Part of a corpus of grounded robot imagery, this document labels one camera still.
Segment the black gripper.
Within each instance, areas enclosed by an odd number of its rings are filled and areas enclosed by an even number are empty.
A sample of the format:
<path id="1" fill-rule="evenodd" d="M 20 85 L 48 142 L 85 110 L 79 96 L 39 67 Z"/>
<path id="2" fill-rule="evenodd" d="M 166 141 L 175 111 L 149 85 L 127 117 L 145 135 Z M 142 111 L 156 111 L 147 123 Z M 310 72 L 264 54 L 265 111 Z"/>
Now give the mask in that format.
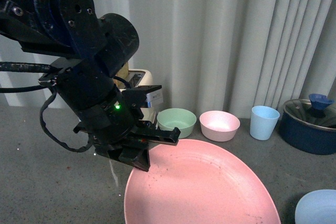
<path id="1" fill-rule="evenodd" d="M 162 98 L 161 85 L 154 85 L 149 102 Z M 116 85 L 100 90 L 99 94 L 76 95 L 72 109 L 79 118 L 74 132 L 89 135 L 89 144 L 104 157 L 148 172 L 150 156 L 148 143 L 176 145 L 180 130 L 160 130 L 153 123 L 143 121 L 137 104 L 131 103 Z"/>

